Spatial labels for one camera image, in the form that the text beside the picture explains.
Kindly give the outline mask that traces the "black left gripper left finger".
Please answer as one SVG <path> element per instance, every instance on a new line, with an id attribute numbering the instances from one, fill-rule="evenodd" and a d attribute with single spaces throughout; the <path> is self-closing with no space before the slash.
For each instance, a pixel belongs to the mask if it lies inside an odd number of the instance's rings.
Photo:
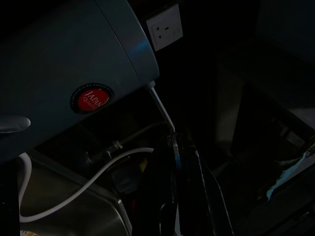
<path id="1" fill-rule="evenodd" d="M 150 161 L 153 176 L 153 229 L 154 236 L 175 234 L 178 203 L 177 179 L 181 158 L 176 135 L 163 138 L 154 150 Z"/>

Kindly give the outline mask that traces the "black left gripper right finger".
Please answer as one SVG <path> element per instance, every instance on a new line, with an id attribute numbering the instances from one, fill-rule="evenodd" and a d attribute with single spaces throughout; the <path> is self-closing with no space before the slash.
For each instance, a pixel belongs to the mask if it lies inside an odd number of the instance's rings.
<path id="1" fill-rule="evenodd" d="M 188 200 L 187 226 L 196 236 L 232 236 L 234 231 L 219 183 L 197 149 L 183 149 L 182 170 Z"/>

